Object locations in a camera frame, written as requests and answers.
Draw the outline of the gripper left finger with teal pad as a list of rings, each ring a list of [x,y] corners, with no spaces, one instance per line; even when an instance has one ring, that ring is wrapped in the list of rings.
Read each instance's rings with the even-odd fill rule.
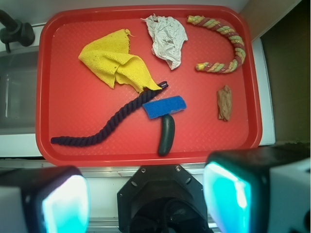
[[[85,233],[89,215],[89,187],[78,168],[0,170],[2,233]]]

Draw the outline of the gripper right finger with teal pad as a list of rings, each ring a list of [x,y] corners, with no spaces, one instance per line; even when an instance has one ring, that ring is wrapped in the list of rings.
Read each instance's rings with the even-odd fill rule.
[[[203,173],[207,209],[223,233],[308,233],[310,171],[300,146],[214,152]]]

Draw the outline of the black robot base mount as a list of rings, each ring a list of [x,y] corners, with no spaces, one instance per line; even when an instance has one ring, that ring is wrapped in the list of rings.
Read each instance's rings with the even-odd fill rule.
[[[122,233],[211,233],[203,186],[180,165],[142,166],[117,193]]]

